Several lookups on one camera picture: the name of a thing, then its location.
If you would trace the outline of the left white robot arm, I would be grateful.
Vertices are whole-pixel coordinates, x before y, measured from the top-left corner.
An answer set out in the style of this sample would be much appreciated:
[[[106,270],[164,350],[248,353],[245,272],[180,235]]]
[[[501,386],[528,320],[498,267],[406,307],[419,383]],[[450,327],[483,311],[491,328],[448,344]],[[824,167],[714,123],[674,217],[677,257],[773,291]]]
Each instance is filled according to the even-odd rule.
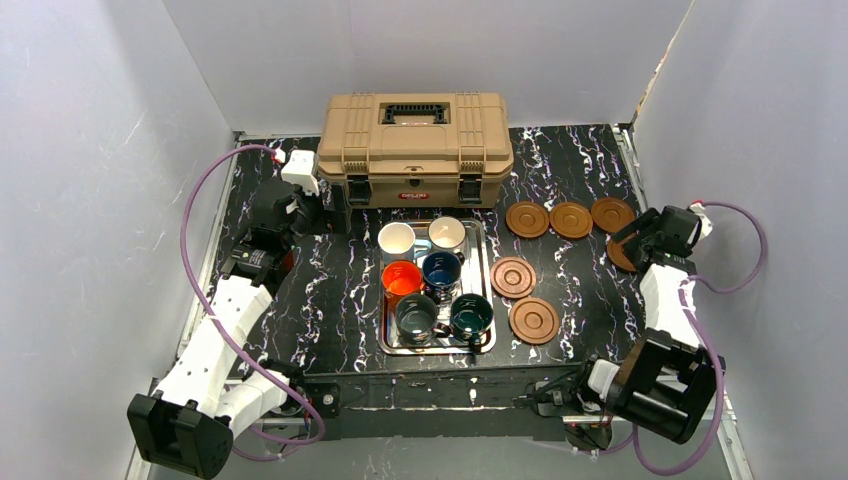
[[[296,242],[327,233],[338,214],[325,210],[312,174],[265,181],[221,266],[213,297],[200,297],[205,313],[188,346],[150,394],[131,400],[127,417],[142,459],[201,479],[215,478],[234,440],[288,400],[302,406],[323,439],[326,425],[297,383],[297,367],[258,362],[244,350],[292,270]]]

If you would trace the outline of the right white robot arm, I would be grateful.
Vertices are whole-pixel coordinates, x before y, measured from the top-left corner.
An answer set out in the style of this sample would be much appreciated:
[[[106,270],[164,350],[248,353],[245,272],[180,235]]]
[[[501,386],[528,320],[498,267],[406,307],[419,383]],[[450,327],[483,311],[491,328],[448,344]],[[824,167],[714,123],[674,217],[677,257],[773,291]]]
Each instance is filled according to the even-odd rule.
[[[612,248],[639,274],[645,330],[620,362],[586,361],[579,395],[674,443],[684,444],[714,400],[715,372],[690,324],[695,264],[689,257],[712,223],[700,203],[648,209],[611,237]]]

